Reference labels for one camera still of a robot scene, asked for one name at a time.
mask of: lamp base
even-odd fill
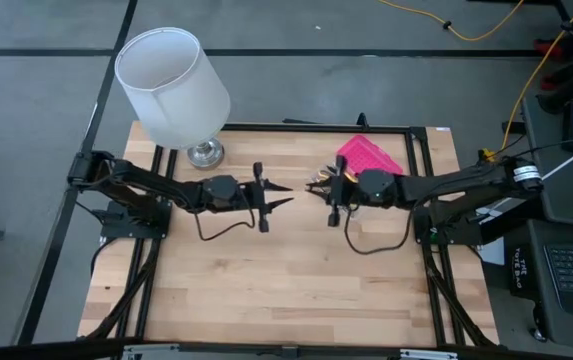
[[[188,160],[199,170],[216,168],[224,160],[224,147],[216,138],[188,149]]]

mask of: lamp shade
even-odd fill
[[[230,97],[199,41],[159,28],[138,35],[117,55],[115,75],[156,144],[187,149],[213,138],[230,114]]]

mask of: wooden tabletop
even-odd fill
[[[427,128],[435,174],[458,169],[446,128]],[[264,176],[293,188],[267,192],[268,200],[295,200],[269,215],[270,233],[238,227],[210,242],[197,236],[192,215],[175,209],[163,241],[151,298],[147,339],[215,343],[354,346],[434,346],[433,321],[421,249],[411,233],[398,251],[371,256],[353,253],[341,228],[326,226],[329,208],[304,191],[304,184],[352,134],[223,131],[226,157],[213,171],[194,169],[180,153],[175,180],[231,174],[252,179],[252,164]],[[409,173],[402,135],[367,135]],[[133,123],[124,158],[150,168],[155,145]],[[419,168],[421,152],[416,146]],[[162,160],[160,173],[166,169]],[[364,209],[351,221],[356,246],[370,249],[399,242],[406,211]],[[200,215],[204,235],[249,220],[248,212]],[[79,334],[88,334],[124,291],[133,240],[118,240],[97,260]],[[449,247],[458,297],[473,320],[497,341],[484,275],[465,247]],[[128,334],[134,334],[139,299]],[[442,299],[444,323],[450,327]],[[452,329],[447,328],[452,341]]]

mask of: pink object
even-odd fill
[[[346,158],[349,169],[355,175],[366,169],[381,169],[393,174],[404,173],[401,166],[397,165],[384,150],[362,135],[355,135],[337,151],[337,155]]]

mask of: gray floor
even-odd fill
[[[398,2],[439,13],[471,36],[510,11],[506,4],[465,0]],[[126,6],[126,0],[0,0],[0,48],[112,48]],[[559,18],[553,8],[526,6],[497,35],[465,43],[428,18],[376,0],[140,0],[129,38],[161,26],[183,27],[205,48],[528,49],[532,39],[554,36]],[[499,124],[536,66],[529,59],[211,61],[233,99],[231,122],[289,117],[353,123],[365,112],[372,124],[448,126],[462,166],[476,160],[477,149],[499,147]],[[105,57],[0,57],[0,227],[7,232],[0,242],[0,345],[13,341],[107,62]],[[121,155],[135,118],[113,84],[96,148]],[[91,195],[80,201],[105,204]],[[98,232],[94,219],[76,210],[36,341],[75,337]],[[530,305],[490,282],[503,344],[573,355],[573,349],[535,342],[527,333]]]

